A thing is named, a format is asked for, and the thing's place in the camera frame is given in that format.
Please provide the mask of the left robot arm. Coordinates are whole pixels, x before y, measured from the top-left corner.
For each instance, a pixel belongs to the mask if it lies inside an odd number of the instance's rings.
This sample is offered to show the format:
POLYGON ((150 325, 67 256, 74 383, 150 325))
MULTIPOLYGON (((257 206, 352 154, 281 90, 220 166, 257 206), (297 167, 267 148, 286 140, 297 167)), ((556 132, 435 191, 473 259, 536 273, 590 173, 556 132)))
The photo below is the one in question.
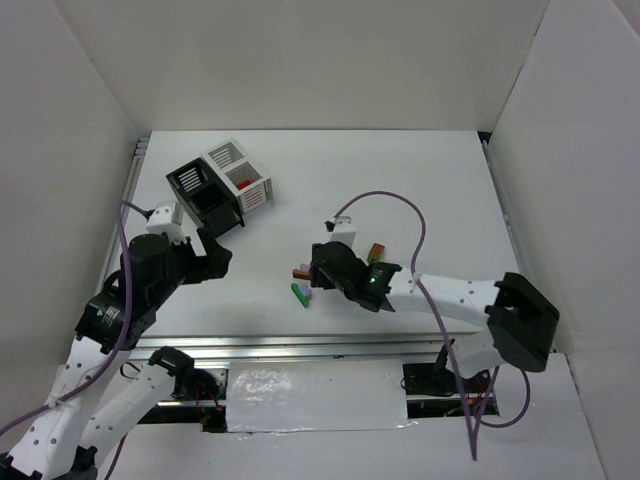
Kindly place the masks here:
POLYGON ((220 279, 232 254, 206 228, 205 253, 166 227, 121 241, 120 267, 85 306, 69 357, 45 403, 9 423, 31 425, 1 456, 4 479, 94 479, 111 449, 168 396, 213 399, 215 379, 189 355, 164 346, 152 353, 124 391, 100 403, 157 311, 182 285, 220 279))

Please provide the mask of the green lego plate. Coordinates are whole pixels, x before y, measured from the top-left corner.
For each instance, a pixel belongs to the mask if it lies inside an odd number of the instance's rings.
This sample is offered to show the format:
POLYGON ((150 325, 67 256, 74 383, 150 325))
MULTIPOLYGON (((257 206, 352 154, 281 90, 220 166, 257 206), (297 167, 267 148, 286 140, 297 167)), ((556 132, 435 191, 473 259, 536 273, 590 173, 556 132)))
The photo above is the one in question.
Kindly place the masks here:
POLYGON ((306 297, 305 295, 303 295, 299 290, 298 290, 298 284, 299 283, 292 283, 291 284, 291 290, 293 292, 293 294, 295 295, 296 299, 300 302, 300 304, 304 307, 304 308, 308 308, 310 303, 311 303, 311 298, 312 295, 310 297, 306 297))

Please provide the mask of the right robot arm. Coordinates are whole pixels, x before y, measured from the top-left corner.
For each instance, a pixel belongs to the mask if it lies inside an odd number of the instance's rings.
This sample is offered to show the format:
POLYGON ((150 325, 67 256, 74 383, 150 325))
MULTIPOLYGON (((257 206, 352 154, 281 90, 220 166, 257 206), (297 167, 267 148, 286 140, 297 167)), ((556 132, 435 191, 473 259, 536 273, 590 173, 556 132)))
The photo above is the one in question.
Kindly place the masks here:
POLYGON ((547 367, 560 313, 519 273, 497 281, 412 273, 393 263, 368 265, 337 241, 314 244, 310 267, 314 288, 337 289, 368 311, 432 313, 477 327, 453 342, 456 359, 446 361, 463 378, 502 364, 530 373, 547 367))

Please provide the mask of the tan lego plate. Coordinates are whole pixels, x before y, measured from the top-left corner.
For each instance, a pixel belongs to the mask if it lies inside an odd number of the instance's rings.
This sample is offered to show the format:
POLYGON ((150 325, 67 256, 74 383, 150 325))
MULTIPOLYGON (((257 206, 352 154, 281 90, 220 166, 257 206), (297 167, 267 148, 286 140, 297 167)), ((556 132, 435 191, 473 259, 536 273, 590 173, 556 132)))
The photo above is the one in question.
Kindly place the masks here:
POLYGON ((383 244, 374 243, 369 250, 367 258, 369 256, 380 256, 382 260, 384 257, 384 252, 385 252, 385 246, 383 244))

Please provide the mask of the brown lego plate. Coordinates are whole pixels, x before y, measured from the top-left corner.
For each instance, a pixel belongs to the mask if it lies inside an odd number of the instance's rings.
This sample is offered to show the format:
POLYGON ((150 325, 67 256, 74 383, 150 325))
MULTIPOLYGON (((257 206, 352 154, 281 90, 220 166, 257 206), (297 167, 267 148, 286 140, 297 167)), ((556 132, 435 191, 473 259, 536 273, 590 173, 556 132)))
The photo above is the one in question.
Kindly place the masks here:
POLYGON ((292 271, 292 276, 295 279, 306 280, 306 281, 311 281, 313 278, 313 274, 310 271, 305 271, 300 269, 294 269, 292 271))

